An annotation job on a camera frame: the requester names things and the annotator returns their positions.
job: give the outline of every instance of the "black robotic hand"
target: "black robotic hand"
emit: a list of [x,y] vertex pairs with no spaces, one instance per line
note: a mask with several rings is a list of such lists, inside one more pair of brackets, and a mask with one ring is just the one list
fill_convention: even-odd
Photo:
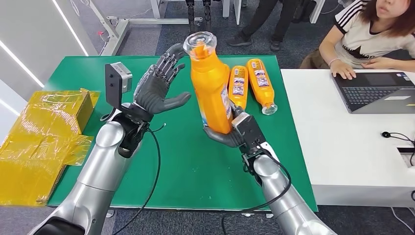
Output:
[[184,68],[178,60],[183,58],[182,44],[175,44],[163,54],[155,65],[151,65],[143,75],[134,91],[134,103],[149,114],[159,114],[183,106],[190,99],[189,92],[183,92],[174,98],[166,99],[170,84],[177,73]]
[[[232,102],[231,102],[231,108],[232,108],[232,113],[233,113],[234,118],[236,118],[242,112],[244,112],[244,110],[241,107],[235,106]],[[212,129],[210,129],[208,126],[205,126],[203,130],[206,132],[207,136],[210,139],[217,141],[219,143],[222,143],[224,145],[227,145],[229,147],[236,148],[244,144],[244,139],[242,135],[239,133],[239,131],[237,131],[234,128],[232,128],[231,132],[229,132],[228,134],[222,134],[219,132],[215,132]]]

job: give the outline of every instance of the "plastic wrap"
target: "plastic wrap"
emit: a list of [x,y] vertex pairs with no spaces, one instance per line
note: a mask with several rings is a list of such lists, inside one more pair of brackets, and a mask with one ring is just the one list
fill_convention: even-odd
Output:
[[35,92],[0,147],[0,204],[43,206],[66,165],[81,165],[99,93]]

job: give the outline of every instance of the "green table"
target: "green table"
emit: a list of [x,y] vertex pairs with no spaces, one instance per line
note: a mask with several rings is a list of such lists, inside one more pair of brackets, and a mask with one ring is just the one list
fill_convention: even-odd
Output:
[[[220,56],[230,67],[244,65],[250,56]],[[275,56],[260,58],[268,71],[275,90],[278,111],[265,116],[252,92],[248,95],[246,111],[255,116],[267,141],[278,158],[291,173],[293,184],[312,210],[317,205],[301,152],[290,106]],[[135,86],[157,56],[90,56],[65,57],[55,70],[45,90],[100,91],[101,96],[84,130],[84,135],[96,136],[103,125],[99,118],[111,111],[105,101],[104,65],[121,61],[133,74]],[[151,128],[166,126],[156,133],[161,146],[161,172],[153,197],[147,204],[156,209],[239,210],[265,202],[261,188],[254,178],[242,169],[239,150],[210,140],[202,130],[196,96],[190,80],[190,60],[181,60],[186,67],[173,82],[168,97],[183,91],[192,98],[183,107],[155,115]],[[123,95],[123,102],[131,102],[133,91]],[[59,205],[72,189],[80,166],[69,166],[62,176],[48,206]],[[118,191],[112,207],[137,208],[148,196],[157,170],[157,149],[153,138],[146,134],[143,145],[135,155]]]

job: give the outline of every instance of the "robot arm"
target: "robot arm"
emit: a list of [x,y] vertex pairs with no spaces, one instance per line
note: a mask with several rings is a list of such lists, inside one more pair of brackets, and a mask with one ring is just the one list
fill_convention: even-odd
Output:
[[294,186],[288,185],[272,147],[267,143],[255,118],[240,107],[232,107],[233,131],[228,135],[205,127],[207,135],[220,143],[237,147],[248,172],[262,188],[267,202],[285,235],[335,235],[307,206]]
[[166,99],[171,82],[184,64],[182,45],[172,46],[141,78],[132,104],[121,104],[122,94],[131,90],[131,72],[122,64],[105,67],[106,100],[111,114],[98,132],[75,186],[61,205],[30,235],[99,235],[105,215],[127,172],[154,114],[184,105],[190,93]]

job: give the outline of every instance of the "white wall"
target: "white wall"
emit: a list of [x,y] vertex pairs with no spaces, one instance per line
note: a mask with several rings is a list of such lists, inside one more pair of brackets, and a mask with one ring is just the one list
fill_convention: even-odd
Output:
[[[42,82],[61,60],[85,55],[55,0],[8,0],[0,6],[0,41]],[[88,55],[97,55],[68,0],[56,0]],[[0,79],[28,100],[41,87],[0,47]]]
[[13,126],[18,115],[11,111],[9,108],[4,106],[6,103],[10,108],[20,113],[26,106],[26,101],[8,87],[4,82],[0,80],[0,114],[1,114],[1,125],[0,125],[0,144],[3,142],[10,128]]

